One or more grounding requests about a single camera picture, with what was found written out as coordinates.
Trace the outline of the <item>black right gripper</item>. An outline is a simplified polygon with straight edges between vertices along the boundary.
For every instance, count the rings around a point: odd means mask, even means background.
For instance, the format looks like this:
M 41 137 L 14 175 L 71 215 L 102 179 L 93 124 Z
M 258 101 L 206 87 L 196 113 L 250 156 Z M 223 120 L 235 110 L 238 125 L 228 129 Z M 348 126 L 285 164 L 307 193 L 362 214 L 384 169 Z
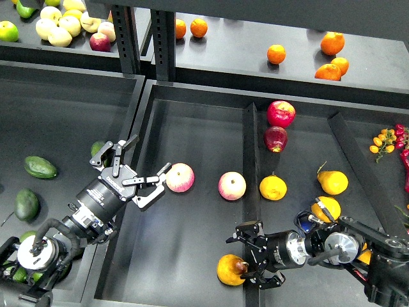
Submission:
M 286 281 L 279 270 L 302 267 L 302 252 L 298 250 L 300 239 L 294 230 L 265 235 L 263 222 L 255 220 L 237 225 L 233 235 L 226 239 L 226 244 L 241 242 L 255 251 L 257 268 L 243 273 L 241 279 L 266 290 L 281 287 Z M 273 272 L 272 277 L 264 276 L 266 270 Z

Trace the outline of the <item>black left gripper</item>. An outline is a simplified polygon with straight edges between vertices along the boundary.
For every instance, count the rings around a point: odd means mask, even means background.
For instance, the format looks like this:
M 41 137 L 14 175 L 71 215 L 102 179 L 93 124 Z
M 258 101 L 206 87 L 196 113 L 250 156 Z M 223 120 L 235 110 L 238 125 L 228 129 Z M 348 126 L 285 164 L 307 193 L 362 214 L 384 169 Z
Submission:
M 77 195 L 77 201 L 103 223 L 110 221 L 130 200 L 141 211 L 146 211 L 165 194 L 166 174 L 172 166 L 170 162 L 150 177 L 138 177 L 128 165 L 122 165 L 125 152 L 138 141 L 137 134 L 115 144 L 107 141 L 89 160 L 101 174 Z M 105 155 L 111 160 L 109 167 L 102 162 Z

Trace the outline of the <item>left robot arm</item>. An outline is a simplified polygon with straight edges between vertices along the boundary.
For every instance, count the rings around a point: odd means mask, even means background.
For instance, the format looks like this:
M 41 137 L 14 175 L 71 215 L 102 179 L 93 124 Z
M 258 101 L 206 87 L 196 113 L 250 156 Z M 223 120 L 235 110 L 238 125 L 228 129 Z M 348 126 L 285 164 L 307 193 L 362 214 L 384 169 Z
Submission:
M 103 244 L 117 233 L 114 218 L 129 202 L 145 211 L 165 193 L 167 163 L 141 177 L 123 161 L 139 140 L 111 141 L 89 163 L 100 174 L 69 205 L 62 221 L 48 219 L 24 240 L 10 237 L 1 246 L 1 306 L 51 306 L 52 289 L 88 245 Z

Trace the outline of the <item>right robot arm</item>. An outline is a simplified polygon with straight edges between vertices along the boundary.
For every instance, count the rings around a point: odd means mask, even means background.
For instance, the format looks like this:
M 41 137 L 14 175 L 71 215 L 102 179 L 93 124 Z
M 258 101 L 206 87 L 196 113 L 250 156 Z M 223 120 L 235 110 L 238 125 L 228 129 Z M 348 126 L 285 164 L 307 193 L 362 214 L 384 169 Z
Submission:
M 238 225 L 227 242 L 247 245 L 255 266 L 241 279 L 268 289 L 284 283 L 283 270 L 305 264 L 345 269 L 363 285 L 370 303 L 408 306 L 408 241 L 317 204 L 323 217 L 301 211 L 294 218 L 296 230 L 265 234 L 260 220 Z

